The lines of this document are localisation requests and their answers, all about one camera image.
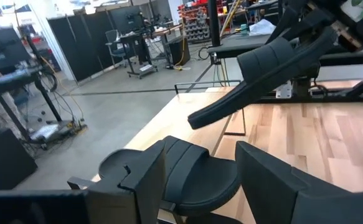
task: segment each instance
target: black pole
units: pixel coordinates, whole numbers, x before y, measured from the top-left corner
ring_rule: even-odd
[[[281,19],[283,15],[283,0],[278,0],[278,18]]]
[[[212,46],[220,46],[219,17],[217,16],[217,0],[207,1],[207,13],[209,16],[210,34],[212,36]]]

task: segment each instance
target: concrete floor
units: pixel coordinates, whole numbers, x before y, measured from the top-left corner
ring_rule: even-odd
[[[109,153],[126,145],[175,96],[175,92],[169,90],[173,89],[175,83],[196,81],[209,63],[209,60],[192,59],[184,66],[188,70],[181,72],[166,70],[161,64],[159,72],[148,75],[142,80],[129,78],[126,73],[128,68],[119,68],[79,87],[73,82],[64,82],[64,85],[72,90],[74,99],[82,108],[88,129],[74,139],[69,139],[62,145],[44,152],[36,160],[38,170],[16,189],[68,189],[67,179],[71,176],[91,179],[97,173],[99,163]],[[227,59],[227,70],[229,79],[242,79],[236,59]],[[216,80],[217,76],[214,74],[212,67],[201,81]],[[351,78],[363,78],[363,67],[322,68],[319,80]],[[142,92],[120,93],[122,91]],[[58,92],[64,94],[64,99],[75,116],[81,118],[81,113],[66,91],[60,87]],[[56,107],[60,108],[63,118],[70,119],[71,116],[58,106],[55,99],[54,102]],[[41,111],[46,111],[47,114],[42,116]],[[43,120],[54,118],[39,93],[30,100],[28,114],[40,116]],[[36,123],[36,119],[33,118],[30,126],[40,125]]]

